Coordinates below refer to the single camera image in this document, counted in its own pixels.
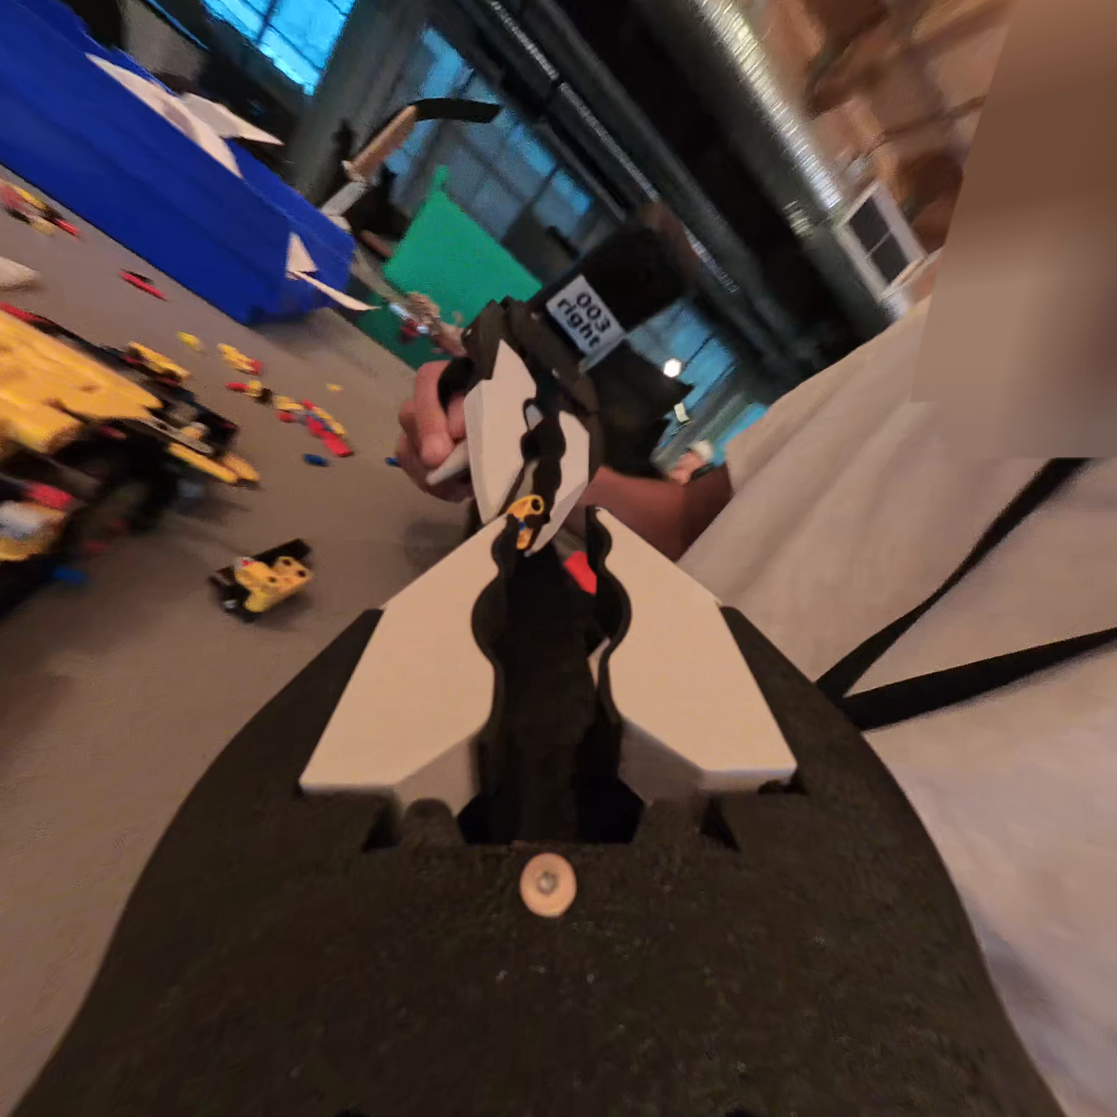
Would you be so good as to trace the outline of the white vent grille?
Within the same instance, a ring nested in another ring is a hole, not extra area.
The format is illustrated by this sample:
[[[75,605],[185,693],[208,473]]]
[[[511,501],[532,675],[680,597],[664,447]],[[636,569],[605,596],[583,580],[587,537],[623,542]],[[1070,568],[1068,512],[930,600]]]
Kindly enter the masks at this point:
[[[863,187],[833,230],[874,298],[893,308],[906,303],[903,288],[929,252],[887,185],[875,179]]]

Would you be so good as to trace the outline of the wide wall window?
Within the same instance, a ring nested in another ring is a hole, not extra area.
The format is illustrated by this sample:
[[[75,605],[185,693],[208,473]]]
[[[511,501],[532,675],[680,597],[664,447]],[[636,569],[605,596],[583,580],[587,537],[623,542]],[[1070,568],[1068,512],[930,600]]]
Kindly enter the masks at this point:
[[[601,242],[632,206],[548,125],[508,100],[445,37],[425,22],[393,89],[393,108],[438,97],[499,105],[490,123],[423,121],[387,161],[391,198],[413,217],[438,169],[449,171],[451,199],[488,231],[536,279],[560,274],[574,256]],[[732,441],[765,412],[745,389],[745,342],[700,287],[633,335],[639,352],[663,368],[684,361],[680,379],[692,389],[661,440],[661,459],[708,443],[716,465],[729,461]]]

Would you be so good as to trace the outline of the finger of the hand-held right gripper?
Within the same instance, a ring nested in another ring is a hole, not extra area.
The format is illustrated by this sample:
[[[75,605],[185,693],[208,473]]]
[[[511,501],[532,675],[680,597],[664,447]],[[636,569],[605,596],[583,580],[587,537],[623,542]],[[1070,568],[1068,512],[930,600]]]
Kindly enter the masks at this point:
[[[470,481],[482,524],[499,517],[524,468],[526,407],[538,384],[508,342],[498,343],[488,375],[466,395],[466,445]]]
[[[523,494],[543,496],[548,518],[535,546],[538,554],[567,524],[591,482],[592,435],[570,411],[546,413],[527,436]]]

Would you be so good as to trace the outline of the small brick assembly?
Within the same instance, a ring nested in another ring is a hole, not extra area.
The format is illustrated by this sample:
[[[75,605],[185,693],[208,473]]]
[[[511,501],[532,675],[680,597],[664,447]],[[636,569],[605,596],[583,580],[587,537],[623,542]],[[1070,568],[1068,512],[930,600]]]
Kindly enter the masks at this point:
[[[208,578],[221,607],[245,622],[254,622],[276,606],[306,592],[314,581],[309,565],[313,548],[294,538],[270,549],[236,557]]]

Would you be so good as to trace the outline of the pile of small coloured pins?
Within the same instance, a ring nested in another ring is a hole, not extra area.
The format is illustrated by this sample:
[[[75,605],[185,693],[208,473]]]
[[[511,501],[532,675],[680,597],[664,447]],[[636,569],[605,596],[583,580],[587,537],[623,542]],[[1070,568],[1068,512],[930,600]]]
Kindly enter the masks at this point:
[[[8,215],[42,232],[62,231],[72,238],[80,238],[76,225],[60,210],[6,178],[3,179],[3,209]],[[262,363],[236,346],[218,343],[217,350],[221,359],[237,375],[236,380],[228,383],[228,389],[272,407],[285,424],[308,427],[312,435],[325,444],[329,453],[338,457],[354,455],[345,427],[334,416],[313,404],[312,400],[277,395],[273,388],[261,381]],[[160,381],[171,383],[172,387],[184,387],[189,380],[189,371],[148,344],[131,343],[125,356],[133,367],[152,373]]]

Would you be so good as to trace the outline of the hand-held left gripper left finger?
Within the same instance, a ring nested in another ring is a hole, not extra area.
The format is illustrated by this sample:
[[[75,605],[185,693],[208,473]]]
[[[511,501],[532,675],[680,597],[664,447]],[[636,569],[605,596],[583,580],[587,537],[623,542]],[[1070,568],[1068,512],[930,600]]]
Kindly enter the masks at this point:
[[[476,795],[472,746],[494,711],[496,671],[472,617],[499,582],[494,550],[514,542],[514,525],[494,521],[386,602],[302,770],[302,792],[399,806],[466,806]]]

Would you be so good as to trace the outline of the blue plastic bin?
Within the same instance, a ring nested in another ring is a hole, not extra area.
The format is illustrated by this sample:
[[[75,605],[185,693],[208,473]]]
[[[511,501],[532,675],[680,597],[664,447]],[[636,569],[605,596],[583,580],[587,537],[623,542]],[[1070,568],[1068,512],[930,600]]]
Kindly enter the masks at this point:
[[[232,174],[87,53],[151,80],[96,44],[66,4],[2,4],[6,169],[242,324],[329,303],[285,276],[290,231],[321,280],[345,292],[355,255],[349,231],[236,142],[244,178]]]

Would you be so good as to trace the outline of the grey desk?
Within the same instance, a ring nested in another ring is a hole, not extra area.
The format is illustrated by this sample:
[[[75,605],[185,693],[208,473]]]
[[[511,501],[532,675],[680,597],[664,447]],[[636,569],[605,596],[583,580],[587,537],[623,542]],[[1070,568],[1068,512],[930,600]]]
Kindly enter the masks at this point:
[[[241,425],[257,488],[217,485],[188,514],[95,552],[3,622],[2,1105],[19,1102],[72,1022],[148,857],[228,740],[367,607],[458,537],[462,516],[386,464],[414,371],[318,311],[249,330],[79,223],[79,239],[3,214],[3,255],[43,275],[18,304],[104,344],[141,342]],[[277,395],[312,400],[353,456],[228,389],[228,343]],[[208,578],[294,538],[305,593],[254,622]]]

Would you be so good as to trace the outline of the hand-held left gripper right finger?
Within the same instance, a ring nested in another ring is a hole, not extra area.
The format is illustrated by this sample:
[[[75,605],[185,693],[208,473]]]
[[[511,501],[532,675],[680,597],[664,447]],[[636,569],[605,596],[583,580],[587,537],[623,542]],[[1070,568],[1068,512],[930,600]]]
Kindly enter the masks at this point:
[[[797,760],[721,601],[607,509],[588,513],[588,550],[621,780],[643,800],[788,784]]]

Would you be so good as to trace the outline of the crumpled white paper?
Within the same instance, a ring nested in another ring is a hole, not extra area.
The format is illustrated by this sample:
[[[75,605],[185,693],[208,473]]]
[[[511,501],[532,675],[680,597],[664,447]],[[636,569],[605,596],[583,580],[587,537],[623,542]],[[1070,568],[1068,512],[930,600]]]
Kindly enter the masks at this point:
[[[256,129],[224,106],[196,93],[177,94],[153,78],[145,78],[92,53],[87,53],[87,58],[238,178],[244,178],[244,174],[228,139],[256,138],[268,143],[274,141],[269,133]],[[314,287],[330,302],[350,312],[365,312],[371,308],[369,303],[324,283],[317,272],[318,266],[308,246],[298,232],[290,231],[285,263],[288,279]]]

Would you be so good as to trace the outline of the small tan figurine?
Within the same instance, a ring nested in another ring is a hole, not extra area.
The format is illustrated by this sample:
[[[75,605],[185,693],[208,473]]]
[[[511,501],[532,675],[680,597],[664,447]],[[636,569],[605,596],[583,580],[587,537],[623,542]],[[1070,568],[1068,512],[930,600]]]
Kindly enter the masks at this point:
[[[401,334],[406,339],[427,336],[434,344],[442,344],[446,323],[433,298],[422,291],[411,291],[401,303],[394,303],[393,308],[402,314]]]

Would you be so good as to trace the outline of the yellow toy car model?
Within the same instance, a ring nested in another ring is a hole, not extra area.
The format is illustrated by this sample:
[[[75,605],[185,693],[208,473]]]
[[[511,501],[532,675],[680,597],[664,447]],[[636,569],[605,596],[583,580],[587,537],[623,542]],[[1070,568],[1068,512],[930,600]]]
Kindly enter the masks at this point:
[[[240,433],[172,357],[3,303],[3,618],[52,582],[82,581],[112,534],[152,530],[192,490],[258,485]]]

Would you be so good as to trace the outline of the person's right hand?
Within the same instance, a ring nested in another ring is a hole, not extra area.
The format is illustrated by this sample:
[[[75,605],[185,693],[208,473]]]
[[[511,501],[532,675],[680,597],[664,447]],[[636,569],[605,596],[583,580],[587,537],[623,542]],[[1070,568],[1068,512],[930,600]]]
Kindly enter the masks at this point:
[[[401,433],[395,448],[395,459],[414,485],[429,496],[453,504],[472,497],[468,479],[458,476],[430,484],[427,477],[466,440],[464,397],[459,395],[443,404],[439,396],[446,368],[460,363],[460,359],[429,361],[418,369],[411,396],[401,405]]]

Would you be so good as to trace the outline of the person's right forearm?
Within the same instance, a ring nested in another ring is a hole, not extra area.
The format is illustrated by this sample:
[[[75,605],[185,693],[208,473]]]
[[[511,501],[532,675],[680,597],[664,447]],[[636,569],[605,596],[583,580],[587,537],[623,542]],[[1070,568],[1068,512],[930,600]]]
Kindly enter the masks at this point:
[[[628,476],[601,467],[584,490],[567,526],[584,536],[587,512],[603,508],[669,560],[677,561],[732,502],[725,465],[681,484],[671,479]]]

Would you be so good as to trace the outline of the green sheet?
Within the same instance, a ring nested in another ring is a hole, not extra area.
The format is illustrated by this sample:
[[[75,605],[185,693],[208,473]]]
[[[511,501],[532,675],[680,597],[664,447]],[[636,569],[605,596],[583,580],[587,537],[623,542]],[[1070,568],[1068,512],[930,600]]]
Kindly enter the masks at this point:
[[[488,303],[527,300],[542,290],[542,282],[453,201],[449,175],[445,167],[437,170],[426,199],[383,263],[387,294],[373,291],[371,308],[354,318],[362,334],[411,368],[449,357],[447,343]],[[446,323],[441,346],[427,336],[406,339],[401,334],[402,314],[393,306],[411,291],[422,291],[441,307]]]

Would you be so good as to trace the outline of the silver ventilation duct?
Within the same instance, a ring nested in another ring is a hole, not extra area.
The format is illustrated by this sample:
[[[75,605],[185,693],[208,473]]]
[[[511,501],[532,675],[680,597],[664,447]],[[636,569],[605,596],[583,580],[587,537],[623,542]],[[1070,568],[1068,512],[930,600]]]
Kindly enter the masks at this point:
[[[885,328],[890,314],[835,230],[846,190],[786,92],[745,4],[645,1],[637,8],[693,80],[839,307],[865,334]]]

